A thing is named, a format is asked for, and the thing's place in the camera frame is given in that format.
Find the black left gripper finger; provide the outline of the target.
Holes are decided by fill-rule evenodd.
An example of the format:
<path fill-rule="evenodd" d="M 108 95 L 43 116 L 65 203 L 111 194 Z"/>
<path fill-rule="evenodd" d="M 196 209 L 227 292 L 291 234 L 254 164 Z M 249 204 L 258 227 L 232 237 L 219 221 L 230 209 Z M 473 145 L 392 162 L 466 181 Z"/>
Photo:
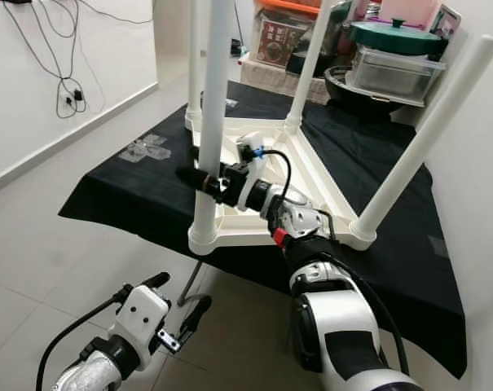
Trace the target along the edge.
<path fill-rule="evenodd" d="M 202 295 L 198 299 L 197 305 L 194 306 L 191 313 L 184 319 L 182 325 L 180 325 L 180 332 L 183 335 L 194 334 L 197 331 L 201 318 L 208 312 L 212 302 L 212 298 L 209 295 Z"/>
<path fill-rule="evenodd" d="M 163 287 L 165 283 L 170 279 L 170 275 L 168 272 L 157 273 L 152 277 L 148 277 L 148 279 L 143 280 L 141 283 L 137 284 L 124 284 L 124 294 L 130 294 L 134 288 L 137 287 L 147 287 L 149 289 L 158 289 Z"/>

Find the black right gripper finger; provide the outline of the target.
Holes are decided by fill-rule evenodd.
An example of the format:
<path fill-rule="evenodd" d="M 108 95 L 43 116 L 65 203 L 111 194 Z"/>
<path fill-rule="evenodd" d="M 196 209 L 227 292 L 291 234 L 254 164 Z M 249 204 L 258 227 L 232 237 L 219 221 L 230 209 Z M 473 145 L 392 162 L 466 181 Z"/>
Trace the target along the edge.
<path fill-rule="evenodd" d="M 208 172 L 194 167 L 182 167 L 175 171 L 178 179 L 194 190 L 208 195 L 217 195 L 218 179 Z"/>

